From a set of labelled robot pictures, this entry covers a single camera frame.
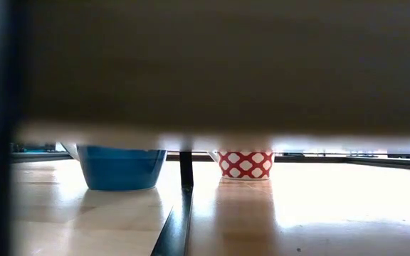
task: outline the wooden floor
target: wooden floor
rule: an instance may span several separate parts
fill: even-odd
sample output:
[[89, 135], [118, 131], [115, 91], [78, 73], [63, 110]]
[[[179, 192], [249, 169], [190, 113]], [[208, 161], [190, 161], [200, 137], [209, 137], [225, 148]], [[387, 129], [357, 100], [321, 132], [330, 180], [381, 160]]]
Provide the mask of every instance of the wooden floor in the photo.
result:
[[[75, 160], [13, 169], [20, 255], [149, 255], [180, 186], [178, 162], [129, 193], [89, 191]], [[410, 255], [410, 171], [275, 164], [239, 182], [195, 162], [194, 180], [189, 255]]]

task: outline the table leg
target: table leg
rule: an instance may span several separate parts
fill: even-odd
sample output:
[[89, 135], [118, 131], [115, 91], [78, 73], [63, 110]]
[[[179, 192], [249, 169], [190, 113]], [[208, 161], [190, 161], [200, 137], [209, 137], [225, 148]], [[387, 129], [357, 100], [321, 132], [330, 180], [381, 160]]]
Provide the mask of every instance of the table leg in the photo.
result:
[[180, 256], [187, 254], [189, 223], [194, 180], [192, 176], [192, 153], [180, 152], [180, 171], [182, 176], [182, 195], [175, 203], [162, 228], [152, 251], [152, 256]]

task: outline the cup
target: cup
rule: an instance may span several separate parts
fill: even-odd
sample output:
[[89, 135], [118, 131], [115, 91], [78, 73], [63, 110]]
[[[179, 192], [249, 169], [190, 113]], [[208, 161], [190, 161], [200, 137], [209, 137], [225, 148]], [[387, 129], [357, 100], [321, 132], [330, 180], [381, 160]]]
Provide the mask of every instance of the cup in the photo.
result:
[[272, 151], [218, 151], [209, 152], [219, 164], [223, 178], [244, 181], [262, 181], [270, 178], [275, 154]]

